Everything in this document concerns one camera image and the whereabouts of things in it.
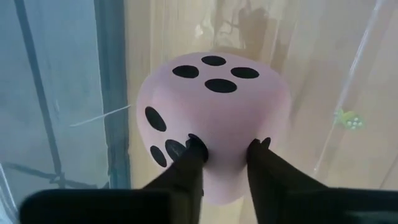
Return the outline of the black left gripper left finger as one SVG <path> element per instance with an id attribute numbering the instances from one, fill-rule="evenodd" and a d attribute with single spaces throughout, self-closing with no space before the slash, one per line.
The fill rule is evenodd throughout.
<path id="1" fill-rule="evenodd" d="M 194 134 L 188 135 L 187 150 L 163 173 L 147 184 L 149 214 L 145 223 L 198 224 L 203 196 L 203 166 L 208 150 Z"/>

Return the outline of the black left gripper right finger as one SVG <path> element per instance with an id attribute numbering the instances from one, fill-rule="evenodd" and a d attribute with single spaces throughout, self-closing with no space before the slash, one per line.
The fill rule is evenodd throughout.
<path id="1" fill-rule="evenodd" d="M 270 144 L 271 138 L 254 139 L 247 149 L 249 188 L 258 224 L 285 223 L 289 193 L 327 188 L 271 151 Z"/>

